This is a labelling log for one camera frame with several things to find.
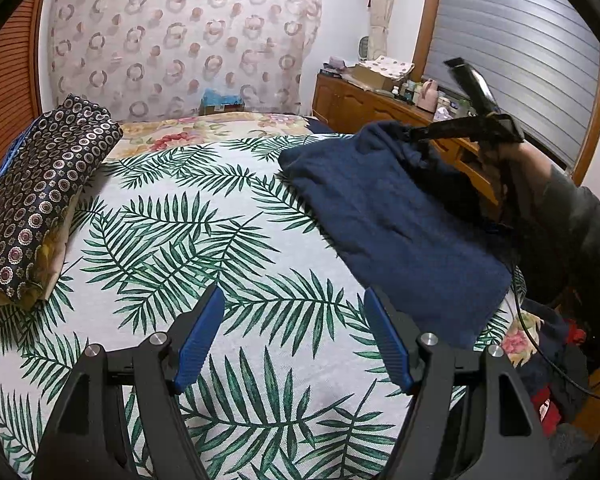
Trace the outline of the grey sleeved right forearm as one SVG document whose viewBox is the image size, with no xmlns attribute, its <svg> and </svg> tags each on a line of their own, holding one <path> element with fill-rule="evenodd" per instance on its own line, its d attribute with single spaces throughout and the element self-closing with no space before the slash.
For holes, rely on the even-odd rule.
<svg viewBox="0 0 600 480">
<path fill-rule="evenodd" d="M 529 296 L 550 302 L 570 288 L 600 309 L 600 200 L 552 168 L 531 220 L 535 232 L 522 260 Z"/>
</svg>

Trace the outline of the person's right hand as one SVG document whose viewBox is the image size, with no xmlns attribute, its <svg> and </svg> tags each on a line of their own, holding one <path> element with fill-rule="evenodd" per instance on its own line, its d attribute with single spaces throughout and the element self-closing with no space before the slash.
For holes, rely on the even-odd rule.
<svg viewBox="0 0 600 480">
<path fill-rule="evenodd" d="M 552 176 L 553 162 L 528 142 L 501 144 L 496 154 L 499 162 L 508 163 L 520 206 L 531 210 L 539 205 Z"/>
</svg>

